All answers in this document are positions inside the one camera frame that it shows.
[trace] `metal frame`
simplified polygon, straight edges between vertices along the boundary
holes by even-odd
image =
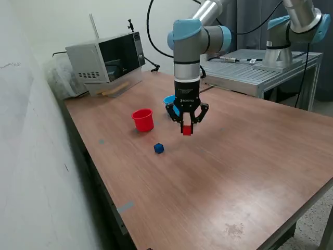
[[[300,56],[301,52],[293,52],[294,57],[302,59],[302,65],[291,69],[288,72],[273,72],[268,70],[255,69],[248,63],[222,62],[220,59],[204,62],[202,65],[206,71],[206,83],[223,89],[237,91],[243,94],[263,98],[264,93],[286,81],[290,80],[304,71],[306,55]],[[255,49],[240,49],[229,53],[225,57],[238,59],[263,58],[265,51]],[[302,100],[299,105],[302,109],[312,111],[314,96],[317,87],[318,75],[322,62],[323,53],[309,53],[307,78],[311,79],[311,84],[306,84],[302,91]],[[309,76],[310,70],[315,68],[314,74]]]
[[[328,218],[327,226],[318,250],[333,249],[333,208]]]

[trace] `metal table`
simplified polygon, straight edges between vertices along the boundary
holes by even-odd
[[[240,49],[229,53],[225,57],[237,59],[264,58],[266,51],[256,49]],[[268,70],[255,69],[248,63],[222,62],[213,59],[202,64],[206,71],[206,83],[223,89],[237,91],[258,98],[264,98],[264,93],[304,72],[306,54],[293,52],[294,58],[302,59],[303,64],[281,73]],[[319,70],[323,53],[309,53],[306,77],[302,88],[298,107],[312,111],[316,92]]]

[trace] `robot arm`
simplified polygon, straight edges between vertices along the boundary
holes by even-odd
[[[271,20],[263,65],[287,68],[293,64],[291,43],[317,43],[326,35],[331,17],[313,6],[312,0],[284,0],[288,16]]]
[[[224,26],[209,25],[223,11],[225,0],[206,0],[190,19],[177,20],[173,32],[169,34],[168,44],[174,50],[175,101],[167,104],[167,111],[173,121],[181,124],[181,133],[193,134],[193,125],[201,122],[209,109],[202,103],[200,91],[200,55],[225,51],[231,44],[231,32]],[[177,116],[173,111],[176,106],[180,111]],[[201,107],[201,113],[195,111]],[[189,113],[191,124],[185,126],[184,113]]]
[[[205,0],[190,18],[177,20],[169,33],[168,45],[174,50],[175,101],[167,104],[173,121],[181,124],[181,133],[193,134],[193,124],[201,122],[209,109],[199,98],[200,55],[226,51],[231,44],[231,32],[224,26],[208,26],[232,0]],[[288,16],[268,23],[267,51],[263,65],[285,67],[292,64],[291,42],[321,41],[329,28],[330,15],[322,14],[312,0],[283,0]],[[173,111],[180,111],[177,116]],[[196,117],[195,110],[201,107]],[[185,126],[184,113],[189,113],[191,124]]]

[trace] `blue cup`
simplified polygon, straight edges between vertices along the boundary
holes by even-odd
[[[168,103],[173,103],[174,100],[175,100],[175,95],[170,95],[164,98],[164,104],[167,105]],[[173,106],[173,111],[175,111],[176,115],[179,116],[179,110],[176,108],[176,106]]]

